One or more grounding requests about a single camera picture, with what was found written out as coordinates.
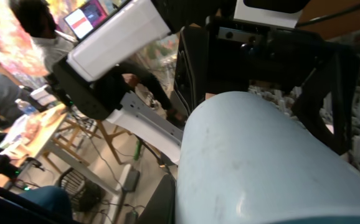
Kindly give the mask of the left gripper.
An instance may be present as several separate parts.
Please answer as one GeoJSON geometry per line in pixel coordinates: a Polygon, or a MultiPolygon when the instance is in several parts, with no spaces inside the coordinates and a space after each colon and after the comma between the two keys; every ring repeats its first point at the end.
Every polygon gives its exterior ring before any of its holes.
{"type": "Polygon", "coordinates": [[[188,16],[180,31],[174,91],[187,109],[206,93],[246,91],[262,82],[302,93],[291,110],[305,128],[335,153],[351,147],[351,117],[360,58],[348,45],[318,34],[237,22],[212,14],[188,16]],[[334,132],[320,109],[331,96],[334,132]]]}

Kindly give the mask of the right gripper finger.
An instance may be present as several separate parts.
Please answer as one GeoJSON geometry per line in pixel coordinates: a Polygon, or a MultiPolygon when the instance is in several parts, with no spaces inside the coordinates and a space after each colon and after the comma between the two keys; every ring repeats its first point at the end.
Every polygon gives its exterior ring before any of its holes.
{"type": "Polygon", "coordinates": [[[174,224],[176,181],[166,174],[139,216],[137,224],[174,224]]]}

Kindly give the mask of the blue cup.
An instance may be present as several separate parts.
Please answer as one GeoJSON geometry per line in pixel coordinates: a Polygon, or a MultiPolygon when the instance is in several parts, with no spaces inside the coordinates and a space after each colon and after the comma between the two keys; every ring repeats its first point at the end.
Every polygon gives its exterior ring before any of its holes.
{"type": "Polygon", "coordinates": [[[190,115],[176,223],[360,223],[360,173],[272,104],[227,92],[190,115]]]}

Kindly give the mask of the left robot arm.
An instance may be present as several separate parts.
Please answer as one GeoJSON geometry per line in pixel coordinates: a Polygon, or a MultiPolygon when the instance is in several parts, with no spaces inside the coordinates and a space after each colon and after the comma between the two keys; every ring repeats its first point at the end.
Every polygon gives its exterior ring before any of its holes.
{"type": "Polygon", "coordinates": [[[107,120],[180,160],[182,131],[145,107],[121,80],[123,62],[179,34],[175,90],[188,113],[207,92],[245,91],[250,82],[302,89],[293,114],[337,154],[351,147],[360,59],[351,47],[299,30],[306,1],[132,0],[101,21],[54,65],[54,76],[86,116],[107,120]]]}

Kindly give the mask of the wooden background table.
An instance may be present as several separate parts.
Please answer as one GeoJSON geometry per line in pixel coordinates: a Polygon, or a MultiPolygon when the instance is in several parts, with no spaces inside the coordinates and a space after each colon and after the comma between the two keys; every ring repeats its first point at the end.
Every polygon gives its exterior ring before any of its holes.
{"type": "Polygon", "coordinates": [[[11,152],[20,155],[19,159],[14,162],[14,165],[18,166],[22,164],[27,157],[36,159],[44,153],[50,152],[107,192],[118,195],[120,193],[120,188],[108,185],[104,180],[92,172],[88,168],[89,163],[76,154],[75,151],[71,150],[70,147],[72,144],[70,142],[63,144],[54,138],[54,135],[67,117],[65,109],[65,105],[59,104],[45,112],[31,116],[31,121],[38,124],[33,139],[26,144],[24,142],[26,140],[24,136],[25,131],[22,130],[18,132],[21,137],[20,140],[8,147],[11,152]]]}

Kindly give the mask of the computer monitor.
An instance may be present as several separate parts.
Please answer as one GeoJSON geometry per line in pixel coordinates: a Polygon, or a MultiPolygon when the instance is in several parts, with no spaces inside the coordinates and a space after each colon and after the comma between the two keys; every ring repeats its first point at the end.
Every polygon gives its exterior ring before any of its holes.
{"type": "Polygon", "coordinates": [[[65,16],[64,21],[80,40],[94,30],[107,15],[98,0],[91,0],[65,16]]]}

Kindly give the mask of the person in background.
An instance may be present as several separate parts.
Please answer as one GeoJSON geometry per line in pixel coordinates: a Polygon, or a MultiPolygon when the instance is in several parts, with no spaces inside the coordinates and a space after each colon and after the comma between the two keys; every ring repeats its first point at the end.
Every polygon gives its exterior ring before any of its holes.
{"type": "Polygon", "coordinates": [[[32,46],[49,73],[62,57],[77,44],[77,40],[57,29],[49,3],[45,0],[10,0],[10,10],[21,27],[31,37],[32,46]]]}

